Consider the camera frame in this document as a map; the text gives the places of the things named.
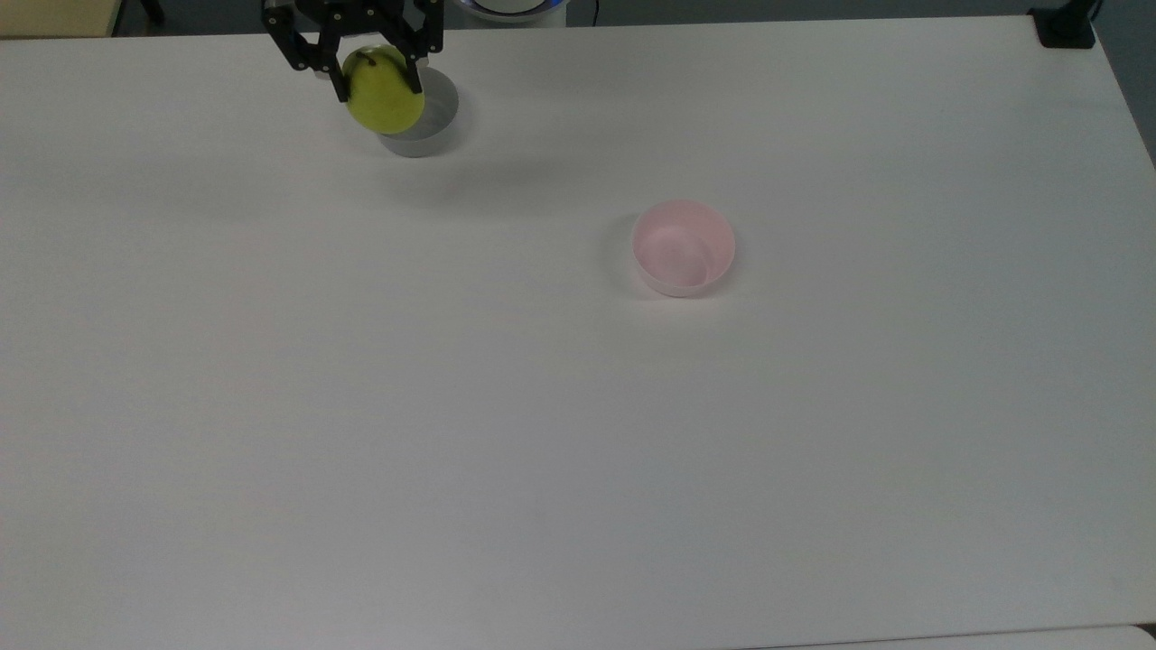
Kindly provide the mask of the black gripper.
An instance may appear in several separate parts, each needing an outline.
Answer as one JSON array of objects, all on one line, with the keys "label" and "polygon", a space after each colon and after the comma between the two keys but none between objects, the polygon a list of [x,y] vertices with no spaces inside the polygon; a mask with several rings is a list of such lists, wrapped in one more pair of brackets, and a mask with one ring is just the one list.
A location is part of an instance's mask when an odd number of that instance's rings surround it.
[{"label": "black gripper", "polygon": [[338,61],[348,37],[379,34],[400,50],[410,90],[424,93],[420,62],[444,45],[442,1],[264,1],[264,28],[294,71],[329,77],[336,99],[350,98]]}]

